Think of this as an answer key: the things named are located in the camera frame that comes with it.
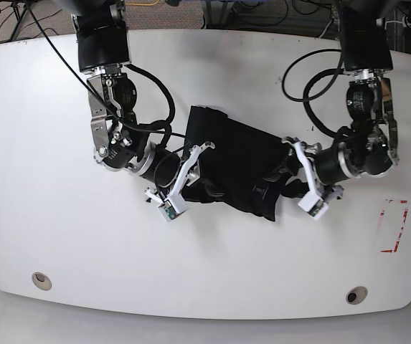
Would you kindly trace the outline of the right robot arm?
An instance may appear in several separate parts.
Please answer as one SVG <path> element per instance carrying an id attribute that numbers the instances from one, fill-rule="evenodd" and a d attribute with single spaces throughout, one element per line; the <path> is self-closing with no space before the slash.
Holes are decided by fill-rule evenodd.
<path id="1" fill-rule="evenodd" d="M 167 150 L 175 135 L 174 100 L 157 77 L 132 64 L 125 10 L 123 1 L 103 1 L 92 12 L 73 17 L 79 68 L 88 75 L 94 159 L 110 171 L 125 170 L 153 183 L 145 190 L 146 201 L 156 202 L 163 217 L 172 221 L 187 211 L 182 189 L 200 179 L 199 157 L 215 145 L 210 141 L 194 145 L 186 139 L 185 158 Z M 138 93 L 124 67 L 159 87 L 169 106 L 166 119 L 138 122 L 134 113 Z"/>

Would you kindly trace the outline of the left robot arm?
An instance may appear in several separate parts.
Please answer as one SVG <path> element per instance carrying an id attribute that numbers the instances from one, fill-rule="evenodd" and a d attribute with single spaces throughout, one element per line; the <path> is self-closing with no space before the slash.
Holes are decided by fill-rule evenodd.
<path id="1" fill-rule="evenodd" d="M 385 13 L 393 1 L 333 1 L 339 31 L 337 67 L 315 75 L 305 86 L 302 103 L 311 122 L 333 138 L 330 148 L 309 145 L 285 137 L 302 166 L 307 191 L 298 205 L 315 220 L 328 210 L 332 199 L 343 196 L 340 182 L 387 175 L 400 162 L 397 121 L 392 104 L 391 82 L 386 73 L 393 69 L 385 31 Z M 313 113 L 311 101 L 320 98 L 340 75 L 350 75 L 346 107 L 351 125 L 328 129 Z"/>

